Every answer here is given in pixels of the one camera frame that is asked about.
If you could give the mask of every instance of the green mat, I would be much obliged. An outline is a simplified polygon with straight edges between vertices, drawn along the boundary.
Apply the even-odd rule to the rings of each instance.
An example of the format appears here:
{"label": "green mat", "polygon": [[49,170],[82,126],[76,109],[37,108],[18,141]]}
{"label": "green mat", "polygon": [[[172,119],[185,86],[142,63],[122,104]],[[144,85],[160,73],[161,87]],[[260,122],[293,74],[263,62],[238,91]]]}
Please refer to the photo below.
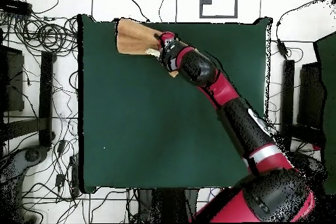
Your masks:
{"label": "green mat", "polygon": [[327,89],[323,129],[326,138],[322,158],[329,177],[324,183],[327,194],[336,193],[336,32],[314,43],[315,53],[322,66],[322,82]]}
{"label": "green mat", "polygon": [[[205,95],[152,56],[117,52],[114,22],[83,22],[86,192],[94,187],[228,187],[247,175]],[[266,30],[255,24],[147,24],[178,33],[222,62],[259,114],[264,108]]]}

